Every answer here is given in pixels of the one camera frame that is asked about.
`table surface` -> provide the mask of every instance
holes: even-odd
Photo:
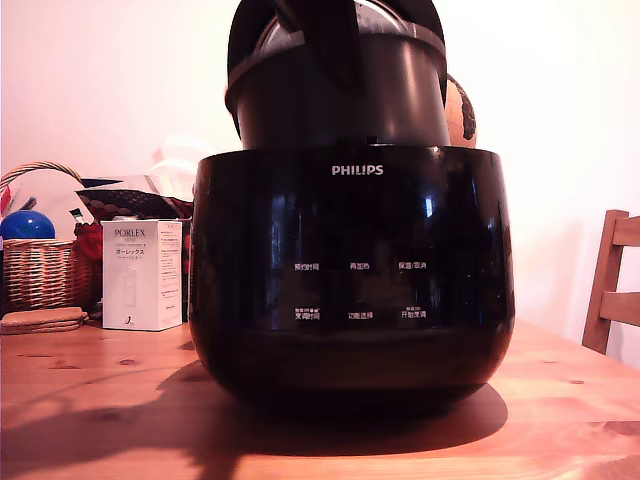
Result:
[[[640,478],[640,372],[525,322],[448,415],[317,424],[256,413],[189,328],[2,338],[6,479]]]

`white wall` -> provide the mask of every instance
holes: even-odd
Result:
[[[141,173],[179,133],[240,148],[223,103],[236,3],[4,0],[3,171],[47,158]],[[640,214],[640,4],[435,3],[478,146],[503,157],[518,314],[579,341],[604,212]],[[640,289],[638,266],[625,255],[621,288]],[[616,326],[609,353],[640,366],[637,342]]]

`coaster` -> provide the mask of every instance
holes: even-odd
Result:
[[[17,335],[67,332],[79,328],[87,317],[87,314],[78,307],[8,313],[0,321],[0,333]]]

